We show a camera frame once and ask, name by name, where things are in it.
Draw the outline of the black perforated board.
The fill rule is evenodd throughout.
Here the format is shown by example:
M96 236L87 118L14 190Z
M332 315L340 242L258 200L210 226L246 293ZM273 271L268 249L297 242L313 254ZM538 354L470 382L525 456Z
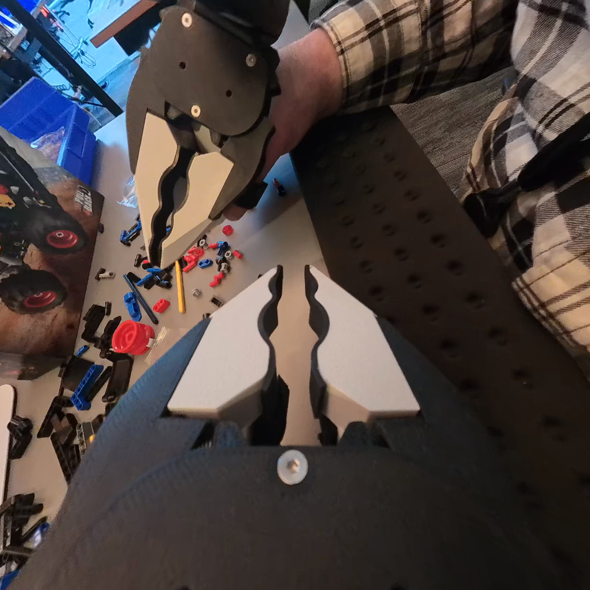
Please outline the black perforated board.
M589 380L388 107L292 153L331 278L453 384L514 480L564 589L589 589Z

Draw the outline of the toy truck set box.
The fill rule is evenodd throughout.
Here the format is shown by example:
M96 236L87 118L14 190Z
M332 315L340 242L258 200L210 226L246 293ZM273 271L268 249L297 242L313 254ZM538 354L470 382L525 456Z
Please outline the toy truck set box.
M1 378L34 380L76 344L104 197L1 129Z

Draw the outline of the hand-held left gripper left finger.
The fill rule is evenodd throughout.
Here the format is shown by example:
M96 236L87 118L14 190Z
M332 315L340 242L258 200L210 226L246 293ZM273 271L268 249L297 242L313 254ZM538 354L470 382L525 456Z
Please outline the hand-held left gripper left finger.
M281 443L289 388L270 337L283 275L282 265L271 268L208 318L167 403L170 415L233 423L254 445Z

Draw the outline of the blue storage bin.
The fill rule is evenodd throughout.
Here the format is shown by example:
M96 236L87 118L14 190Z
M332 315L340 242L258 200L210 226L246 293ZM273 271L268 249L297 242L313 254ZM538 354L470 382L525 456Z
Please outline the blue storage bin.
M1 127L91 184L96 137L90 115L42 79L30 79L3 102Z

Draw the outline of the person's right hand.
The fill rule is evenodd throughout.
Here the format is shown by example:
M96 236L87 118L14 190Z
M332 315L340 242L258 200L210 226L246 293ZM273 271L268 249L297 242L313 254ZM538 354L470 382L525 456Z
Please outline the person's right hand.
M295 149L317 122L337 113L342 104L339 58L324 29L312 29L281 48L278 55L276 75L281 92L272 99L269 112L275 131L256 183L265 180L280 157Z

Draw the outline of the person's plaid shirt torso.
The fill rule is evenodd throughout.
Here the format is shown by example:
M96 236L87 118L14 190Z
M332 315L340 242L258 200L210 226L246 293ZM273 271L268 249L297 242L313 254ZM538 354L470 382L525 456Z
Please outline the person's plaid shirt torso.
M533 177L553 141L589 120L589 1L519 1L514 81L478 134L460 200L509 270L520 300L568 349L589 353L589 135Z

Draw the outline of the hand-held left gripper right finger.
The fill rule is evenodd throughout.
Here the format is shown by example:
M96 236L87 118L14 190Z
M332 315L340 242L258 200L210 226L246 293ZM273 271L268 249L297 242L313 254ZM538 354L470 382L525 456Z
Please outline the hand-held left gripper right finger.
M311 352L310 403L321 445L352 423L416 417L420 406L378 316L312 265L305 267Z

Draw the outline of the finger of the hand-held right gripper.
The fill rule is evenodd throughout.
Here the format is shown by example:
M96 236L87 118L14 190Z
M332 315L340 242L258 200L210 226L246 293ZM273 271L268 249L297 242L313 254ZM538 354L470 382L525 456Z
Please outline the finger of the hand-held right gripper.
M165 119L149 110L137 153L135 185L146 253L157 267L168 267L198 225L198 205L191 195L190 168L196 144L180 144Z
M174 264L216 224L212 210L233 166L217 151L191 159L185 198L173 211L171 230L161 243L161 267Z

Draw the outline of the pile of small connector pins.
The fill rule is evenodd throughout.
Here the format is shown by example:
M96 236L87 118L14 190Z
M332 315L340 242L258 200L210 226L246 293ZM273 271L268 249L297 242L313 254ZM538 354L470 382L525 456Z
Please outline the pile of small connector pins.
M225 236L222 228L221 237L217 240L209 239L207 234L203 234L193 246L188 247L179 259L182 266L183 278L193 269L212 269L215 271L215 274L213 280L210 282L210 286L215 287L221 284L224 277L229 274L232 263L244 258L243 251L233 247L230 243L230 238L234 233L230 236ZM175 262L165 268L158 267L151 263L148 257L143 254L136 256L134 268L144 270L144 275L138 276L131 271L127 274L138 288L143 287L147 290L154 286L170 290L173 279L176 277Z

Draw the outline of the long black axle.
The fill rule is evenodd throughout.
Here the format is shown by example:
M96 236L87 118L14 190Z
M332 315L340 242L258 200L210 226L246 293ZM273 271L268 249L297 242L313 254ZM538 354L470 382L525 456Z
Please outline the long black axle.
M123 274L123 279L125 280L125 282L128 284L129 288L131 289L131 291L134 293L138 304L141 306L141 308L144 310L145 314L147 315L147 317L149 318L149 320L151 321L152 324L154 325L158 325L159 324L159 320L155 315L155 312L151 309L151 306L149 306L149 304L147 303L147 301L144 299L143 295L141 295L138 287L136 286L136 284L132 281L132 279L129 277L128 274Z

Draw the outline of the grey desk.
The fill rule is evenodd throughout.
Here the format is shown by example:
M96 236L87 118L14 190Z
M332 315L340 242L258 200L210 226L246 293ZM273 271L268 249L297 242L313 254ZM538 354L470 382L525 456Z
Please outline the grey desk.
M132 225L137 214L137 210L118 204L123 187L131 176L125 124L124 116L119 116L97 131L98 147L92 178L92 187L105 198L101 216L105 230L97 238L92 272L104 267L114 271L116 276L104 281L90 279L83 312L93 304L102 305L110 301L112 313L105 321L116 316L122 316L123 320L129 317L122 301L123 294L129 289L122 275L127 271L137 272L133 262L143 244L140 238L131 247L125 247L119 242L121 231ZM316 444L318 427L314 424L309 408L307 377L303 374L309 368L308 354L314 340L307 326L308 307L303 293L303 268L306 264L318 266L321 270L326 267L291 159L282 156L272 168L269 178L277 178L285 186L287 195L278 196L275 188L269 185L254 210L237 222L230 221L235 230L230 243L243 251L244 258L232 264L232 271L222 285L210 288L211 273L208 269L190 271L184 281L185 314L178 312L175 287L170 291L154 287L146 291L144 297L154 303L159 299L158 293L161 293L162 297L171 301L168 310L158 315L159 324L154 327L156 335L164 326L172 330L168 350L201 321L203 314L216 309L210 304L212 296L222 299L226 304L260 274L281 264L284 269L283 297L278 306L279 325L271 341L277 352L278 374L287 382L291 393L283 441ZM202 295L193 297L193 289L200 289ZM146 360L145 355L136 357L130 385L159 358ZM58 368L36 380L1 378L1 385L10 384L16 389L16 414L30 418L35 426L41 422L48 403L57 395L59 383ZM10 461L8 475L7 497L35 493L36 502L43 503L44 510L32 521L43 516L48 520L55 517L67 491L67 483L48 439L33 436L23 457Z

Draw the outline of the large red wheel rim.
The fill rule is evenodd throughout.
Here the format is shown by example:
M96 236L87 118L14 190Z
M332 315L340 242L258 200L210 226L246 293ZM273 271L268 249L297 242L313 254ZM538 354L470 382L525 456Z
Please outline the large red wheel rim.
M142 356L153 346L155 331L136 321L123 321L112 336L112 349L118 353Z

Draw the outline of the person's right forearm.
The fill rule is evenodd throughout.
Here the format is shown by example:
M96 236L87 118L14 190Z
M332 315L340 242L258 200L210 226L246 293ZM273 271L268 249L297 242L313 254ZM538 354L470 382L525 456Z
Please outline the person's right forearm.
M340 111L409 104L506 68L518 1L341 1L311 23L327 34Z

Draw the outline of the pile of black beams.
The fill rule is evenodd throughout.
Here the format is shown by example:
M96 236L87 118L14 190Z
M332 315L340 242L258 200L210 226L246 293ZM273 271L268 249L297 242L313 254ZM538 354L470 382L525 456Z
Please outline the pile of black beams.
M22 458L33 436L48 439L63 478L70 483L104 419L129 388L133 359L112 349L112 336L122 318L110 319L102 335L96 335L109 310L109 302L104 306L92 305L83 317L85 345L60 366L57 395L48 403L39 425L35 426L27 417L13 415L8 424L10 461ZM103 365L104 370L90 390L91 408L78 411L70 396L92 364ZM43 508L43 503L35 500L35 493L15 494L1 503L1 573L18 571L34 553L33 543L40 541L48 530L48 518L41 517L26 527Z

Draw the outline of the wooden edged table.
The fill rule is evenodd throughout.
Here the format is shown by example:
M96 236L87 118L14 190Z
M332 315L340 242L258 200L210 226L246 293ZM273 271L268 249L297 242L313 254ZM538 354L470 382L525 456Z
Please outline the wooden edged table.
M158 1L109 1L93 20L90 42L95 48L101 47L158 4Z

